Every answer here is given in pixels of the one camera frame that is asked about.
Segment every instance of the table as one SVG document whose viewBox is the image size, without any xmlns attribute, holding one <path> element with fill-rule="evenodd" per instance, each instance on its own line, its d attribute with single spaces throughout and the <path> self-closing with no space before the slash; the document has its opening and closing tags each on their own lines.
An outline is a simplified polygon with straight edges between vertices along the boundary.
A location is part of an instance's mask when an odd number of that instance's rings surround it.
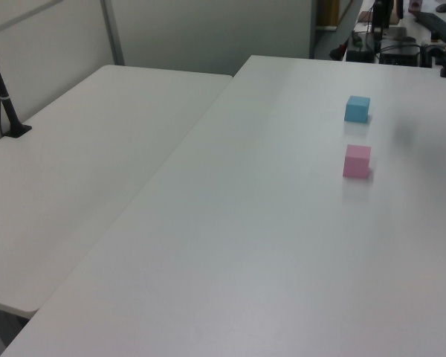
<svg viewBox="0 0 446 357">
<path fill-rule="evenodd" d="M 251 57 L 3 356 L 446 357 L 446 80 Z"/>
<path fill-rule="evenodd" d="M 106 66 L 0 140 L 0 309 L 29 318 L 230 76 Z"/>
<path fill-rule="evenodd" d="M 416 39 L 416 43 L 418 45 L 423 41 L 430 41 L 431 32 L 423 25 L 420 25 L 415 21 L 415 16 L 408 12 L 408 4 L 410 0 L 404 0 L 404 18 L 400 20 L 398 25 L 390 25 L 390 27 L 405 27 L 407 29 L 407 35 Z M 374 3 L 374 0 L 363 0 L 361 10 L 368 11 Z M 440 4 L 446 3 L 446 0 L 436 1 L 436 0 L 423 0 L 423 5 L 421 7 L 421 11 L 426 13 L 435 13 L 440 19 L 446 21 L 446 13 L 437 13 L 435 11 L 436 7 Z M 365 32 L 367 29 L 367 23 L 358 22 L 355 24 L 354 31 L 355 32 Z"/>
</svg>

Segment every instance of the black stand base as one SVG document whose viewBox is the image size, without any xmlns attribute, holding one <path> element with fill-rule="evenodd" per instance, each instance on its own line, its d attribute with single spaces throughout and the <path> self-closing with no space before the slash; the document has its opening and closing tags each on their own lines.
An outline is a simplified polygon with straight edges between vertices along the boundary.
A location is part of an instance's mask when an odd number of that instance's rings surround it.
<svg viewBox="0 0 446 357">
<path fill-rule="evenodd" d="M 31 126 L 22 124 L 22 128 L 19 131 L 14 131 L 14 132 L 9 131 L 4 133 L 3 136 L 8 136 L 10 138 L 19 138 L 20 136 L 22 136 L 26 132 L 29 132 L 30 130 Z"/>
</svg>

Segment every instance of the computer mouse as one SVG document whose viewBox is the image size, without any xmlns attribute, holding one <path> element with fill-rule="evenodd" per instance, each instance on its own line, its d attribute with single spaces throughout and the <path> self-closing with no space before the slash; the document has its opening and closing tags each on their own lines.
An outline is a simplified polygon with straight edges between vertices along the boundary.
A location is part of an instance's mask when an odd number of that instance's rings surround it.
<svg viewBox="0 0 446 357">
<path fill-rule="evenodd" d="M 438 13 L 446 13 L 446 4 L 441 4 L 436 8 L 436 12 Z"/>
</svg>

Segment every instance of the microphone stand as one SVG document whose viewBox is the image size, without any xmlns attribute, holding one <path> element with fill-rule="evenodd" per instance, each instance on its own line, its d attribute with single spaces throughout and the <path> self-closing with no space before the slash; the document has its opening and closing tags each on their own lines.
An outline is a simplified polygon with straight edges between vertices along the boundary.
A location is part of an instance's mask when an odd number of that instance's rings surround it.
<svg viewBox="0 0 446 357">
<path fill-rule="evenodd" d="M 13 108 L 12 100 L 8 94 L 7 87 L 3 81 L 0 74 L 0 101 L 3 104 L 5 112 L 7 113 L 8 120 L 10 121 L 10 131 L 4 133 L 4 136 L 9 136 L 11 138 L 19 138 L 26 132 L 31 130 L 31 126 L 24 125 L 18 120 L 15 109 Z"/>
</svg>

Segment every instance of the blue cube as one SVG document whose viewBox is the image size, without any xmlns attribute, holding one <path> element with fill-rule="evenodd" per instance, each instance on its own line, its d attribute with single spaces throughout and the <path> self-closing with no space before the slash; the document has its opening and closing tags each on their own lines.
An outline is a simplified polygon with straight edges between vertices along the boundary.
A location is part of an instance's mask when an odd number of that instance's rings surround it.
<svg viewBox="0 0 446 357">
<path fill-rule="evenodd" d="M 345 108 L 345 121 L 366 123 L 369 116 L 370 98 L 351 96 Z"/>
</svg>

